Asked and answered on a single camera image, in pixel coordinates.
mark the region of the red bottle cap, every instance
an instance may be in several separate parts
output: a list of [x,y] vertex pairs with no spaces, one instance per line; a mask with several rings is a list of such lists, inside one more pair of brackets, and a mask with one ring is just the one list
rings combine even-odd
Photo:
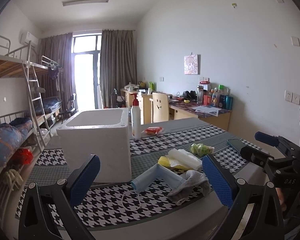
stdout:
[[133,95],[134,95],[134,100],[132,102],[132,106],[138,106],[139,105],[139,101],[137,99],[137,94],[134,93]]

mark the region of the metal screw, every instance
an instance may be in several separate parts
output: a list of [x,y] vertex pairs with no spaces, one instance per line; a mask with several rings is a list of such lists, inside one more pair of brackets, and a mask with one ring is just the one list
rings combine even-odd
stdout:
[[57,181],[57,184],[58,185],[63,185],[63,184],[65,184],[66,183],[66,180],[65,179],[59,179],[58,181]]
[[35,187],[35,183],[31,182],[28,186],[28,188],[34,188]]
[[273,188],[273,187],[274,187],[274,185],[273,185],[272,182],[268,182],[268,183],[267,183],[267,186],[270,187],[270,188]]
[[244,179],[237,179],[237,183],[240,185],[244,185],[246,183],[246,181]]

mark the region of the styrofoam box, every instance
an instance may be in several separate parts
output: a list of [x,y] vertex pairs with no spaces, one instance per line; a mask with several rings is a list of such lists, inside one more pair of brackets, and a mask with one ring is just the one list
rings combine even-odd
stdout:
[[113,108],[79,112],[57,129],[71,172],[91,155],[100,159],[94,182],[131,180],[128,109]]

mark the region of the curtain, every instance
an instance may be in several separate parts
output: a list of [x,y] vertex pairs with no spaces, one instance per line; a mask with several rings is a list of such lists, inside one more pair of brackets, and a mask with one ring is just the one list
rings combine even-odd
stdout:
[[137,83],[137,66],[132,31],[102,32],[100,89],[103,107],[110,105],[113,89]]
[[[43,55],[57,61],[62,68],[59,70],[59,79],[62,109],[64,110],[67,109],[68,100],[75,90],[71,45],[72,33],[66,33],[41,39],[39,49],[39,61]],[[38,80],[40,87],[46,90],[45,93],[42,93],[43,98],[58,96],[56,80],[51,79],[48,74],[39,76]]]

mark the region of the wall picture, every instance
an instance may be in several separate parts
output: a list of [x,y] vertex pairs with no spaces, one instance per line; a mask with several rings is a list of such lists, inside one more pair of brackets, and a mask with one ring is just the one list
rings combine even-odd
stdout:
[[198,55],[185,56],[185,75],[198,75]]

